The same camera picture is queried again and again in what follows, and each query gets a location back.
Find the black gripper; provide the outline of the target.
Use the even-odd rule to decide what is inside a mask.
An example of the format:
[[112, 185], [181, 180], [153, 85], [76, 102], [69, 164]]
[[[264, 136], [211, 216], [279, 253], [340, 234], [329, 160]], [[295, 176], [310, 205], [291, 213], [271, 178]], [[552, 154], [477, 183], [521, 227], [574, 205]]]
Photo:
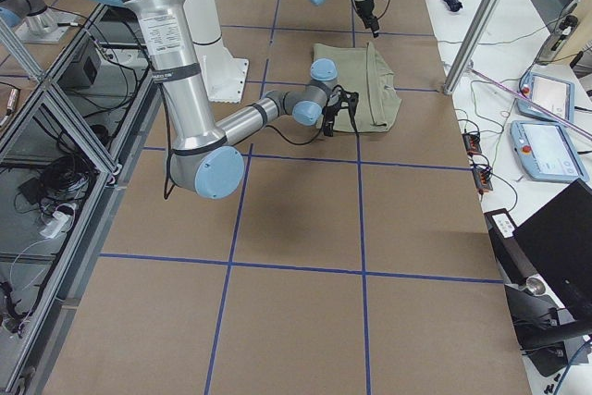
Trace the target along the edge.
[[323, 110], [322, 131], [327, 137], [334, 136], [334, 122], [341, 109], [341, 99], [339, 93], [333, 93]]
[[379, 23], [374, 15], [375, 2], [374, 0], [355, 0], [354, 5], [358, 17], [362, 20], [364, 25], [368, 25], [368, 29], [372, 32], [374, 38], [379, 36]]

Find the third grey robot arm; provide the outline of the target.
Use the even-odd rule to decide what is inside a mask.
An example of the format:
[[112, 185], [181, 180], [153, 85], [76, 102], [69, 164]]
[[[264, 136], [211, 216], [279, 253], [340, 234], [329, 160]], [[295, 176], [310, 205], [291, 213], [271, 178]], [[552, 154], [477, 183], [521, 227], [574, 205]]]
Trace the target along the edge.
[[44, 0], [1, 0], [1, 19], [24, 43], [58, 43], [78, 24], [76, 14], [54, 11]]

